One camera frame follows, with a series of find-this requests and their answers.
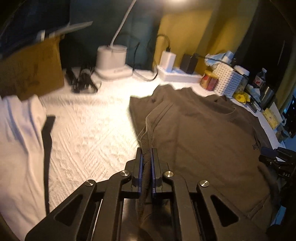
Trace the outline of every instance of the bottle cap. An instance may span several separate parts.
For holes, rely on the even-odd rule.
[[[236,65],[233,69],[235,71],[237,71],[238,73],[240,73],[241,75],[249,76],[249,74],[250,74],[249,71],[247,71],[246,69],[244,69],[243,67],[241,67],[239,65]]]

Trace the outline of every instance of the cardboard box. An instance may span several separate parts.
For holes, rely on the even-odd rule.
[[[64,86],[59,41],[60,36],[47,38],[0,60],[0,96],[25,100]]]

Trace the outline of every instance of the brown t-shirt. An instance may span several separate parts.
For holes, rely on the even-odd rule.
[[[260,228],[267,228],[273,206],[258,157],[262,146],[271,145],[257,117],[225,97],[201,97],[191,88],[170,85],[158,86],[149,97],[131,97],[130,112],[145,163],[137,206],[142,221],[151,216],[145,206],[149,149],[157,148],[171,170],[187,181],[208,180]]]

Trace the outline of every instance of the white perforated basket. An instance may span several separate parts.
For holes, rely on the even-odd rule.
[[[213,73],[219,77],[214,92],[218,95],[225,95],[228,98],[231,98],[243,76],[236,73],[233,68],[227,64],[223,63],[219,64]]]

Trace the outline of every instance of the lamp base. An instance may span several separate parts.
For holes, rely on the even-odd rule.
[[[123,67],[115,68],[115,69],[101,70],[101,69],[95,68],[95,71],[99,77],[105,80],[120,79],[120,78],[130,77],[133,75],[133,69],[127,64]]]

